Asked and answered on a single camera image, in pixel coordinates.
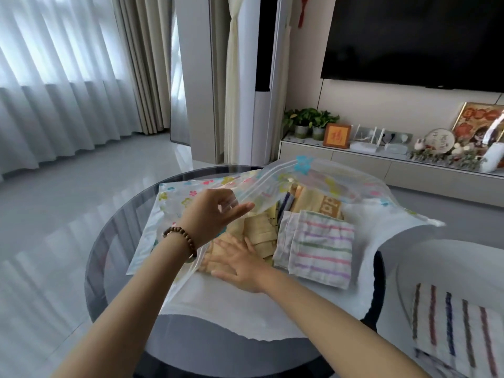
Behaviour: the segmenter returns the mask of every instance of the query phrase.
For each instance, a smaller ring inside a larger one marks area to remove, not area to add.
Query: potted plant
[[[314,115],[310,127],[312,127],[312,138],[315,140],[324,140],[325,129],[328,123],[336,123],[340,116],[332,116],[329,111],[324,110]]]
[[[304,139],[308,134],[308,117],[307,109],[289,110],[284,113],[283,124],[289,128],[295,127],[294,136]]]

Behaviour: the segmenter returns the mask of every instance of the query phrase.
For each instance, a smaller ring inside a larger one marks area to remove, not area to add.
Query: beige curtain
[[[238,117],[240,74],[238,68],[238,14],[243,0],[229,0],[231,23],[227,42],[226,60],[226,110],[224,116],[224,163],[236,164],[238,160]]]
[[[278,147],[282,139],[282,120],[285,110],[285,101],[287,98],[287,79],[289,77],[289,52],[290,52],[290,14],[291,7],[289,7],[289,14],[287,15],[285,23],[285,33],[282,45],[282,66],[280,67],[280,88],[278,93],[278,103],[276,106],[275,126],[273,128],[273,140],[271,142],[271,157],[270,161],[275,161],[278,157]]]
[[[145,134],[170,128],[172,0],[113,0]]]

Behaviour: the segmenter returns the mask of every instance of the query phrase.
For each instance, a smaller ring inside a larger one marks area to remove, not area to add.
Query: wall-mounted tv
[[[504,91],[504,0],[336,0],[321,78]]]

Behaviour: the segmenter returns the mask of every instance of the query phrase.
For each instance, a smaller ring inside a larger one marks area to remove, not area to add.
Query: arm
[[[213,256],[236,271],[215,271],[215,277],[240,289],[263,292],[287,313],[342,378],[429,377],[394,345],[325,298],[310,291],[260,259],[248,239],[246,245],[216,240],[227,256]]]
[[[231,190],[206,190],[186,209],[179,226],[191,235],[196,247],[212,240],[225,225],[254,207],[251,203],[241,204],[221,213],[218,204],[232,197]],[[168,234],[66,357],[53,378],[133,376],[168,290],[190,255],[183,236]]]

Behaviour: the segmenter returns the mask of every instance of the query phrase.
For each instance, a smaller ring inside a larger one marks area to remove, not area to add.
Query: decorative plate
[[[425,135],[425,145],[432,147],[435,152],[445,154],[455,144],[455,135],[445,128],[436,128]]]

